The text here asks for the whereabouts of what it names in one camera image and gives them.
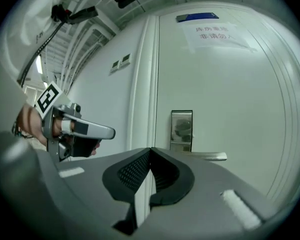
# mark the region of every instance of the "hand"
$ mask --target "hand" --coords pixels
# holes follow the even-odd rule
[[[55,119],[52,125],[52,135],[57,137],[61,134],[61,122],[62,119]],[[17,118],[18,126],[28,134],[32,135],[38,141],[47,146],[47,138],[43,135],[41,129],[41,117],[38,111],[30,106],[29,104],[25,104],[20,111],[18,118]],[[73,130],[75,127],[74,122],[71,123],[71,129]],[[91,155],[94,156],[97,152],[96,149],[100,147],[100,144],[97,144]]]

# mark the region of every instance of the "sign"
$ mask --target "sign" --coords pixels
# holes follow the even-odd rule
[[[233,24],[184,25],[183,31],[191,49],[212,46],[250,48]]]

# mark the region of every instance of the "white sleeve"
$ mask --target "white sleeve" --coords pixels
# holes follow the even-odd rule
[[[13,79],[52,33],[51,11],[60,1],[20,0],[2,23],[0,63]]]

